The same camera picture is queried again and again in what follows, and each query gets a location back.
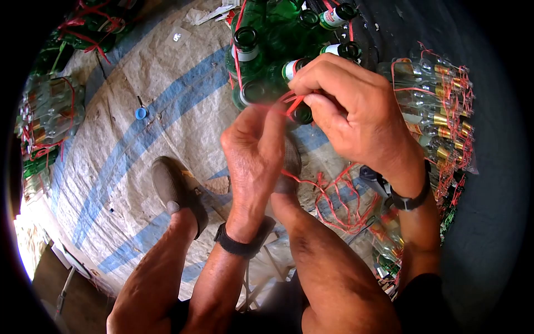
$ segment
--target white bottle label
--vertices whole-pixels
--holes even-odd
[[[347,23],[347,21],[337,16],[335,11],[336,8],[334,8],[334,10],[331,12],[326,11],[319,15],[319,24],[323,28],[327,30],[336,30],[336,28],[341,27],[342,25]]]
[[[286,82],[293,80],[293,78],[295,77],[295,64],[297,61],[298,60],[290,61],[282,68],[282,77],[286,80]]]
[[[332,45],[329,45],[329,46],[325,46],[324,48],[321,49],[320,53],[333,53],[335,54],[336,56],[339,56],[339,52],[337,51],[337,47],[340,46],[341,44],[332,44]]]
[[[118,33],[122,32],[122,31],[124,30],[124,28],[126,27],[126,21],[125,21],[124,19],[116,18],[116,17],[112,17],[112,19],[115,20],[115,21],[118,21],[119,24],[121,25],[121,27],[118,28],[118,29],[117,29],[117,28],[114,28],[114,29],[111,31],[111,33],[112,33],[112,34],[118,34]],[[105,29],[104,31],[105,31],[106,33],[108,33],[108,32],[109,32],[108,30],[111,29],[111,27],[112,27],[111,22],[110,22],[109,20],[106,20],[106,22],[104,22],[104,23],[100,26],[100,28],[98,28],[97,31],[98,31],[98,32],[102,31],[102,29],[104,29],[107,25],[109,25],[109,28],[108,28],[108,29]]]
[[[239,91],[239,99],[241,100],[241,102],[243,102],[244,105],[246,105],[247,107],[250,106],[250,103],[247,101],[247,99],[245,98],[245,93],[243,92],[243,90],[241,89]]]
[[[239,61],[251,61],[258,55],[259,50],[256,46],[251,52],[242,52],[241,50],[237,49],[237,59]],[[232,57],[235,59],[235,44],[232,45]]]

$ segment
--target leg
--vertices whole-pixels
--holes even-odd
[[[152,180],[171,216],[169,227],[124,284],[107,320],[110,333],[170,332],[168,313],[178,301],[187,250],[207,224],[170,159],[156,159]]]
[[[169,328],[168,310],[176,303],[187,250],[197,235],[189,208],[172,214],[169,227],[134,269],[108,318],[109,332],[150,332]]]
[[[271,203],[289,234],[291,254],[310,303],[302,316],[302,331],[398,331],[393,305],[363,260],[304,211],[295,193],[274,193]]]

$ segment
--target forearm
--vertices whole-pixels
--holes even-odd
[[[183,221],[194,219],[190,211],[176,215]],[[150,331],[167,316],[178,298],[184,260],[195,229],[191,224],[171,220],[167,231],[124,284],[108,318],[108,332]]]
[[[392,188],[403,197],[414,198],[423,189],[426,178],[425,160],[419,147],[408,151],[406,160],[396,165],[397,171],[388,175]],[[402,290],[416,276],[438,274],[439,217],[431,191],[425,202],[411,211],[399,211],[400,232],[404,240],[399,288]]]
[[[234,206],[226,223],[226,233],[232,239],[248,244],[256,236],[262,217],[263,212],[253,214]],[[244,257],[215,244],[195,284],[184,333],[189,330],[226,331],[239,299],[246,265]]]
[[[377,313],[393,313],[367,265],[335,232],[298,202],[276,216],[288,230],[299,280],[319,323],[332,326],[330,332],[354,331]]]

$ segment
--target black shorts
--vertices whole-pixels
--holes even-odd
[[[308,306],[297,272],[290,282],[277,282],[261,311],[234,312],[228,333],[302,334],[302,313]],[[457,333],[459,328],[441,292],[441,279],[434,274],[414,278],[394,301],[404,333]],[[169,313],[171,332],[179,333],[189,312],[189,300],[178,301]]]

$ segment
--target black watch strap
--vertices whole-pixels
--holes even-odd
[[[423,190],[415,198],[408,198],[399,196],[393,188],[391,188],[391,197],[393,198],[393,203],[395,207],[399,210],[411,211],[419,206],[421,206],[425,199],[427,198],[428,192],[430,191],[430,162],[425,160],[425,184],[423,185]]]
[[[261,247],[263,246],[263,243],[267,239],[269,233],[272,231],[274,225],[275,221],[273,218],[267,216],[264,217],[256,237],[254,237],[252,242],[250,242],[249,244],[243,244],[235,241],[234,239],[230,238],[228,234],[226,234],[226,223],[224,223],[219,226],[219,229],[217,230],[217,234],[215,234],[215,238],[213,239],[213,241],[219,242],[219,244],[225,251],[231,254],[242,256],[245,259],[250,260],[255,257],[256,254],[260,251]]]

